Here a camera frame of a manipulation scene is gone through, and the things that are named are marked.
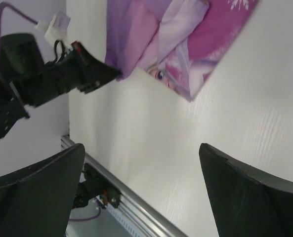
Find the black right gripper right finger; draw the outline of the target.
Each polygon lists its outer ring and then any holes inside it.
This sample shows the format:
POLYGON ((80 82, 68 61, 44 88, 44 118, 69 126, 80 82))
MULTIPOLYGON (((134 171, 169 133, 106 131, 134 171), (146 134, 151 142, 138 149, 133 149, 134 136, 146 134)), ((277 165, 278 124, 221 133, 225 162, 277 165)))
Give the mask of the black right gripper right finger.
POLYGON ((293 237, 293 182, 207 143, 199 157, 219 236, 293 237))

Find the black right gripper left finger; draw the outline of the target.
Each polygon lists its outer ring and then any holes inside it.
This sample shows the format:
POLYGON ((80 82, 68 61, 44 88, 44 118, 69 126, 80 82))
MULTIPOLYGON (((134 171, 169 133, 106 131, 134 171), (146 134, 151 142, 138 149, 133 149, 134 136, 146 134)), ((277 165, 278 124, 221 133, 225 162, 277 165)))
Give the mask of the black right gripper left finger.
POLYGON ((75 144, 0 177, 0 237, 62 237, 84 163, 75 144))

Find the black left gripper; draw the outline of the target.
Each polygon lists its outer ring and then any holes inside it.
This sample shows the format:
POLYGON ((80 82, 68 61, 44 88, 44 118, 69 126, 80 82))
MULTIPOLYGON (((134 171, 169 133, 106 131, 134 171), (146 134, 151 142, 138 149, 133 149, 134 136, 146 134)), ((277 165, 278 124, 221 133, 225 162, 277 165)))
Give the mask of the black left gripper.
POLYGON ((54 88, 57 94, 73 89, 88 94, 119 78, 122 72, 93 57, 75 41, 68 50, 63 42, 54 43, 54 88))

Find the purple princess cloth placemat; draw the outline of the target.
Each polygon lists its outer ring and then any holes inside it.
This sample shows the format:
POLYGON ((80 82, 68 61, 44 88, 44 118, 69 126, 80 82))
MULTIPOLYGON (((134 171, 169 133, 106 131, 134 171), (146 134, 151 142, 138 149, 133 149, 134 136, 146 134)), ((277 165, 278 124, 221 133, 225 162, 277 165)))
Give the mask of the purple princess cloth placemat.
POLYGON ((140 68, 188 101, 249 20, 255 0, 109 0, 105 63, 140 68))

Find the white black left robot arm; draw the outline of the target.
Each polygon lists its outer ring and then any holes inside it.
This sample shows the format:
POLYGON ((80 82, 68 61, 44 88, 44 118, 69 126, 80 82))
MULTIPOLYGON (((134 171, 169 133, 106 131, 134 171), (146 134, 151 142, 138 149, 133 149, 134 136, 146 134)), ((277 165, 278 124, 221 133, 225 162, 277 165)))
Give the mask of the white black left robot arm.
POLYGON ((32 34, 11 34, 0 40, 0 139, 18 120, 30 118, 25 106, 37 108, 73 89, 88 94, 122 75, 78 41, 68 50, 56 40, 55 59, 45 63, 32 34))

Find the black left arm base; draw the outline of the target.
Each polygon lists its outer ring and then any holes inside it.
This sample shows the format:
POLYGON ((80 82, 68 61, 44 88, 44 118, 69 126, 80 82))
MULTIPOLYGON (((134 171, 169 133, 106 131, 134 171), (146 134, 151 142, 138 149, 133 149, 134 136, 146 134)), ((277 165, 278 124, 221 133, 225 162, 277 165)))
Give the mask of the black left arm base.
POLYGON ((102 209, 106 209, 109 204, 118 208, 121 192, 114 185, 88 163, 84 164, 82 174, 85 180, 78 184, 73 209, 86 207, 93 198, 98 199, 98 206, 102 209))

